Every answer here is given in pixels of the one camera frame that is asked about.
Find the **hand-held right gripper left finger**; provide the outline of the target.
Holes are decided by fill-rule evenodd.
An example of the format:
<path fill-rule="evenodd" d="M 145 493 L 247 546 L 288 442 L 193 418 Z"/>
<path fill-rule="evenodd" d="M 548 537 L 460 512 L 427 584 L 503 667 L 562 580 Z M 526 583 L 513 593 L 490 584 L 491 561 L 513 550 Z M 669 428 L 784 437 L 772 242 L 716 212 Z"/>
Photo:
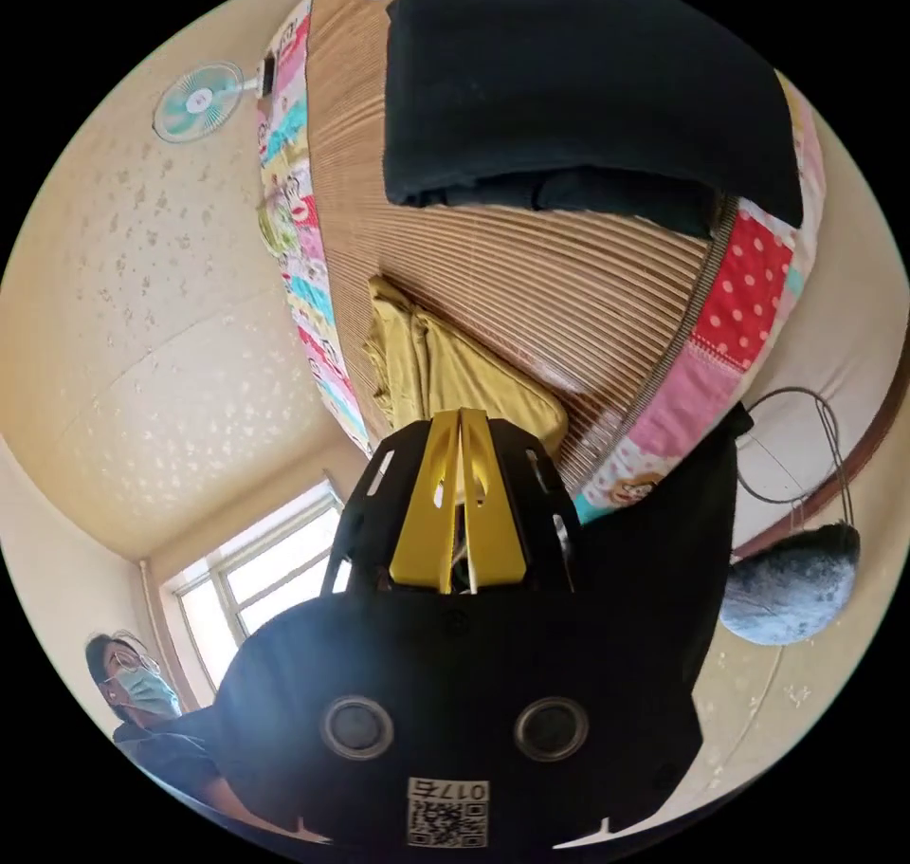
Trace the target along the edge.
<path fill-rule="evenodd" d="M 460 412 L 434 415 L 390 577 L 399 587 L 449 592 L 459 497 Z"/>

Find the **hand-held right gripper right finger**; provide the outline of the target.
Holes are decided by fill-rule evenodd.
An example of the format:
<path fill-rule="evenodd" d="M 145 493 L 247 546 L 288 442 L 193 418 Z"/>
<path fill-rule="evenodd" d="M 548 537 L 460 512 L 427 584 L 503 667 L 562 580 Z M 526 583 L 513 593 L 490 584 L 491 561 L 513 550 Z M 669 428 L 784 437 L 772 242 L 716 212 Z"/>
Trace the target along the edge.
<path fill-rule="evenodd" d="M 470 590 L 520 586 L 526 563 L 486 414 L 460 410 Z"/>

